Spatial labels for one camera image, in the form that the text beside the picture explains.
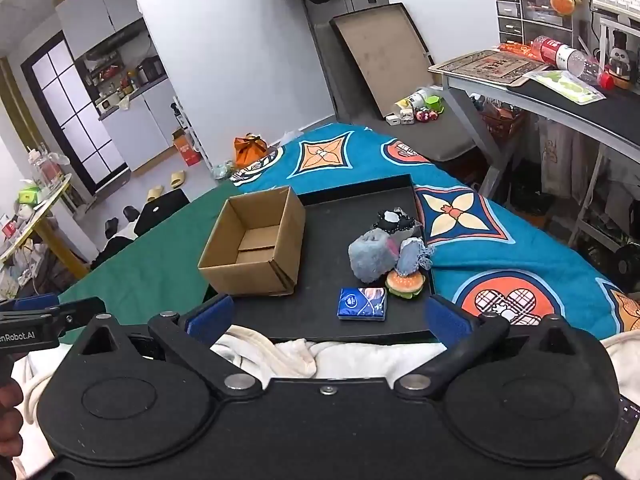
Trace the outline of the person's left hand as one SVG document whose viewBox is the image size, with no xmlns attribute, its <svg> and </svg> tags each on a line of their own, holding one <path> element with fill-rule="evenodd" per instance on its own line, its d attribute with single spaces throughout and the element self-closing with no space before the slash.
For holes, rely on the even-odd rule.
<svg viewBox="0 0 640 480">
<path fill-rule="evenodd" d="M 24 419 L 17 409 L 23 400 L 23 391 L 13 378 L 0 388 L 0 454 L 6 458 L 19 456 L 23 449 L 20 431 Z"/>
</svg>

